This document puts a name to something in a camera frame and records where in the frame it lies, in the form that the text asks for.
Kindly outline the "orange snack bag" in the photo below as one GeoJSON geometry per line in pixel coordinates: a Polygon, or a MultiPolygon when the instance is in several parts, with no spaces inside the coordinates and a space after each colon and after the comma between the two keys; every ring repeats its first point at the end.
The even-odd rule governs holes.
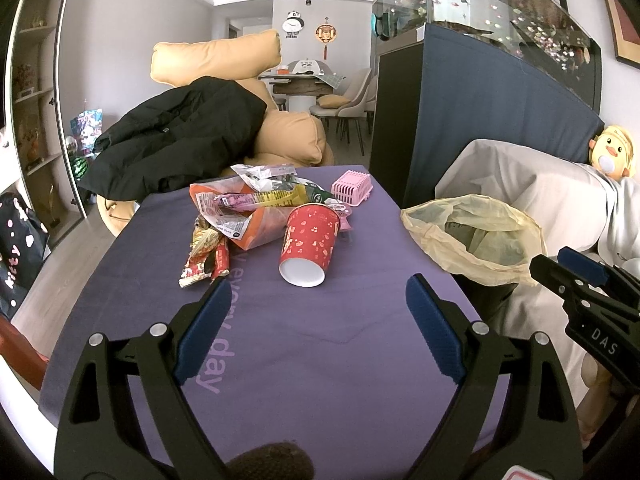
{"type": "Polygon", "coordinates": [[[280,240],[286,220],[293,210],[293,207],[260,207],[250,212],[234,212],[214,202],[217,195],[249,192],[252,189],[239,177],[193,183],[189,188],[198,213],[214,229],[243,250],[280,240]]]}

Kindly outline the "pink yellow snack wrapper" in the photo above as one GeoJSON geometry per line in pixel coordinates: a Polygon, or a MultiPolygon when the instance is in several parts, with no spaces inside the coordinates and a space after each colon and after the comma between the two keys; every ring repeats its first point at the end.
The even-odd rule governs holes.
{"type": "Polygon", "coordinates": [[[319,204],[329,207],[338,215],[341,231],[352,229],[348,221],[348,217],[352,214],[352,208],[311,181],[295,182],[289,190],[220,194],[214,198],[214,204],[234,212],[253,212],[260,208],[319,204]]]}

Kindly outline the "red paper cup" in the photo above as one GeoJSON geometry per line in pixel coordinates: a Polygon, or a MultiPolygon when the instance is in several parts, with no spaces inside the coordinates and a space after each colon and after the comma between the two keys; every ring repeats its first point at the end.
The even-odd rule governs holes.
{"type": "Polygon", "coordinates": [[[293,209],[286,222],[279,272],[291,285],[313,288],[326,279],[334,251],[340,217],[321,204],[293,209]]]}

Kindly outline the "green white milk pouch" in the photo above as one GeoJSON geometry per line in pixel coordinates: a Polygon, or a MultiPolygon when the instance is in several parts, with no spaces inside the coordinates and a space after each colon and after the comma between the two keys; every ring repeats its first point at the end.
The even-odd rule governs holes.
{"type": "Polygon", "coordinates": [[[293,191],[301,185],[310,202],[324,203],[334,200],[335,196],[318,183],[299,177],[292,164],[281,165],[242,165],[237,164],[231,170],[256,192],[293,191]]]}

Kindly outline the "black trash bin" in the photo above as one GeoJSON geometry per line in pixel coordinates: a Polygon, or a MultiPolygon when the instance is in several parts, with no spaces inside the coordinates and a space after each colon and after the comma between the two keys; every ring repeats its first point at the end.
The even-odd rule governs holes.
{"type": "Polygon", "coordinates": [[[508,302],[516,289],[515,283],[486,286],[462,275],[457,276],[456,281],[465,297],[485,322],[488,322],[508,302]]]}

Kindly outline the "beige trash bag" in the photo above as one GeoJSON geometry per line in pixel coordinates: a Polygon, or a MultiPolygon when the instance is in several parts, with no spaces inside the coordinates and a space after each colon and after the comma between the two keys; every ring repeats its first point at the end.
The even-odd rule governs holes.
{"type": "Polygon", "coordinates": [[[431,200],[402,210],[400,220],[442,270],[483,286],[533,286],[529,263],[547,253],[531,216],[486,195],[431,200]]]}

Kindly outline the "white covered sofa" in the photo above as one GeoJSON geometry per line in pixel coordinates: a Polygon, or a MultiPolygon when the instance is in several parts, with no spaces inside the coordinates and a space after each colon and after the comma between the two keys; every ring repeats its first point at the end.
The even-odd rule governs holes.
{"type": "MultiPolygon", "coordinates": [[[[615,181],[593,167],[525,146],[472,141],[435,188],[438,198],[482,194],[532,217],[548,254],[568,246],[609,266],[639,273],[639,181],[615,181]]],[[[547,333],[577,406],[580,438],[590,445],[616,402],[604,368],[565,333],[562,300],[544,286],[518,286],[502,307],[486,311],[489,325],[510,337],[547,333]]]]}

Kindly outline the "yellow duck plush toy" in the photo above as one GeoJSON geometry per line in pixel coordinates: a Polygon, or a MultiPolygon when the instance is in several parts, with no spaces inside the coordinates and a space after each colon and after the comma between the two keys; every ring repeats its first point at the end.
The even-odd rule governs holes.
{"type": "Polygon", "coordinates": [[[589,161],[601,174],[619,181],[633,177],[634,139],[622,126],[607,126],[589,141],[589,161]]]}

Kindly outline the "pink slatted plastic box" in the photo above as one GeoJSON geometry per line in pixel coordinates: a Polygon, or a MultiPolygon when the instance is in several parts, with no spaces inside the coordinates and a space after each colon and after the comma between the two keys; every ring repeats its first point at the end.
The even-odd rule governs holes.
{"type": "Polygon", "coordinates": [[[337,200],[357,207],[365,202],[373,190],[370,174],[356,170],[347,170],[332,183],[331,193],[337,200]]]}

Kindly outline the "black cabinet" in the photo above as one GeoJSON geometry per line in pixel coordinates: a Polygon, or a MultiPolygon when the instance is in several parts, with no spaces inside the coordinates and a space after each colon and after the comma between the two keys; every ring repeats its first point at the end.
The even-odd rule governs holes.
{"type": "Polygon", "coordinates": [[[421,99],[423,42],[386,52],[378,85],[369,171],[402,206],[412,161],[421,99]]]}

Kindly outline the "glass fish tank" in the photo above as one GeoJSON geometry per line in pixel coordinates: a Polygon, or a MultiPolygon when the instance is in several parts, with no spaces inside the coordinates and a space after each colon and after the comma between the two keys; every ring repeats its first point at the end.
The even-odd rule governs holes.
{"type": "Polygon", "coordinates": [[[566,0],[373,1],[371,29],[380,44],[416,36],[427,24],[521,58],[600,110],[601,49],[570,16],[566,0]]]}

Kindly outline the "grey dining chair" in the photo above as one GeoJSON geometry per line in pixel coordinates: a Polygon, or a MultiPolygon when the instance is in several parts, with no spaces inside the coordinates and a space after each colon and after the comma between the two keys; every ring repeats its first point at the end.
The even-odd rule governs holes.
{"type": "Polygon", "coordinates": [[[309,113],[320,119],[322,124],[329,125],[329,121],[334,119],[336,134],[347,143],[350,142],[350,126],[355,125],[361,155],[364,155],[364,142],[360,120],[364,116],[371,74],[370,68],[358,70],[343,94],[320,96],[309,109],[309,113]]]}

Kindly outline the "dining table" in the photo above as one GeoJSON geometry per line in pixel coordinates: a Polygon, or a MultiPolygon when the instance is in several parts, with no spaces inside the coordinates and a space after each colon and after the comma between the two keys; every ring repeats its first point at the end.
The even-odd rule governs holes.
{"type": "Polygon", "coordinates": [[[320,98],[334,93],[346,80],[325,62],[297,60],[266,70],[258,76],[268,87],[279,110],[288,110],[288,99],[296,96],[320,98]]]}

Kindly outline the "framed wall picture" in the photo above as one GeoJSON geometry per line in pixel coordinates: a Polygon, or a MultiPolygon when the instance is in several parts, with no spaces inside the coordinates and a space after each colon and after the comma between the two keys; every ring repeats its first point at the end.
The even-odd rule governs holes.
{"type": "Polygon", "coordinates": [[[639,33],[618,0],[605,0],[612,25],[615,57],[618,62],[639,67],[639,33]]]}

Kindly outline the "red chinese wall ornament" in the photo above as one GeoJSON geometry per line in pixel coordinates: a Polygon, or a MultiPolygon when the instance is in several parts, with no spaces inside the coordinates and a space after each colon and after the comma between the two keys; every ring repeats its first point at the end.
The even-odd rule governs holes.
{"type": "Polygon", "coordinates": [[[337,30],[329,22],[327,16],[324,18],[324,22],[314,31],[314,36],[322,43],[322,60],[326,61],[328,59],[328,45],[337,37],[337,30]]]}

